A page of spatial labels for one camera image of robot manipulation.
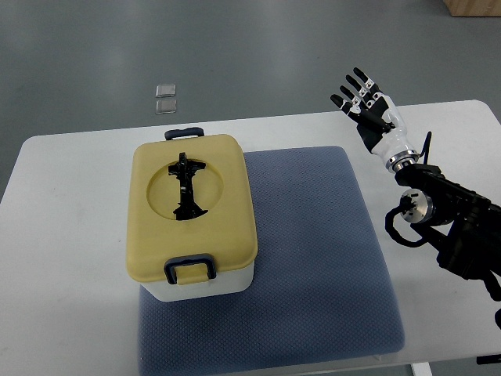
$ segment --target robotic hand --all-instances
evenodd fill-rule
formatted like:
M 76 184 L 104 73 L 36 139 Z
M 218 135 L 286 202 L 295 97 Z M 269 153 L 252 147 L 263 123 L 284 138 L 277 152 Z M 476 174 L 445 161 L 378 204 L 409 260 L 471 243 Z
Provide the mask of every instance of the robotic hand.
M 395 104 L 360 69 L 355 68 L 363 86 L 346 76 L 359 97 L 341 86 L 349 100 L 333 94 L 331 100 L 357 122 L 362 141 L 370 153 L 378 155 L 389 172 L 395 173 L 404 192 L 398 207 L 389 211 L 385 229 L 391 238 L 407 247 L 430 243 L 438 251 L 440 267 L 465 280 L 483 280 L 491 298 L 501 302 L 501 207 L 472 190 L 447 180 L 439 167 L 427 164 L 431 132 L 423 152 L 418 154 L 406 139 L 406 128 Z M 424 156 L 424 163 L 418 164 Z M 401 214 L 411 228 L 421 235 L 418 241 L 404 239 L 393 227 Z M 444 235 L 434 226 L 452 223 Z M 501 310 L 496 313 L 501 328 Z
M 341 86 L 347 101 L 336 94 L 330 98 L 352 120 L 358 123 L 357 130 L 367 150 L 378 155 L 390 172 L 396 172 L 408 163 L 417 162 L 419 154 L 407 141 L 407 128 L 391 98 L 383 94 L 373 80 L 360 69 L 354 73 L 363 81 L 361 86 L 352 76 L 347 81 L 360 95 Z

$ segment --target blue mat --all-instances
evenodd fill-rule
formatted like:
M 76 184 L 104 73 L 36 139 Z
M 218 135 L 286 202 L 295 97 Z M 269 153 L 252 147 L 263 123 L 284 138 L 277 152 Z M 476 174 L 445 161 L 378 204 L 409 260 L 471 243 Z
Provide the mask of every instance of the blue mat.
M 346 153 L 247 153 L 258 257 L 245 291 L 159 302 L 141 288 L 142 375 L 208 375 L 399 351 L 395 294 Z

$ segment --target concrete floor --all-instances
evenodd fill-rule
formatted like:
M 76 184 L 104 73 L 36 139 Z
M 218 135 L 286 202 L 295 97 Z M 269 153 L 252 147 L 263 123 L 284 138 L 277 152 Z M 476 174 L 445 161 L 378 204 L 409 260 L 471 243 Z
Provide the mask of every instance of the concrete floor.
M 441 0 L 4 0 L 0 197 L 31 136 L 332 111 L 354 66 L 398 105 L 479 99 L 501 119 L 500 39 L 501 18 L 452 18 Z M 155 115 L 160 83 L 177 85 L 175 114 Z M 501 374 L 474 360 L 431 368 Z

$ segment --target cardboard box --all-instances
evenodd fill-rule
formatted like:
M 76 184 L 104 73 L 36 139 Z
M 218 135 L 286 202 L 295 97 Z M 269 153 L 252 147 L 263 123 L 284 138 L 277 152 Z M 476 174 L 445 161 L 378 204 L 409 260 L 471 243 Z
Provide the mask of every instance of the cardboard box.
M 444 0 L 453 17 L 499 17 L 501 0 Z

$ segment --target box latch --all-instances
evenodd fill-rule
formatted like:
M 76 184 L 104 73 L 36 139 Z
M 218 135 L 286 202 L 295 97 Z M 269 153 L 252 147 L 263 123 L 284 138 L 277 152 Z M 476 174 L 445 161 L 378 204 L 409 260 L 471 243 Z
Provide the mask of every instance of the box latch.
M 165 276 L 169 284 L 177 284 L 178 278 L 175 272 L 175 268 L 178 266 L 191 266 L 196 264 L 205 264 L 207 267 L 207 276 L 209 280 L 213 280 L 216 277 L 216 267 L 214 263 L 214 258 L 209 254 L 201 255 L 191 255 L 176 257 L 167 260 L 164 265 Z

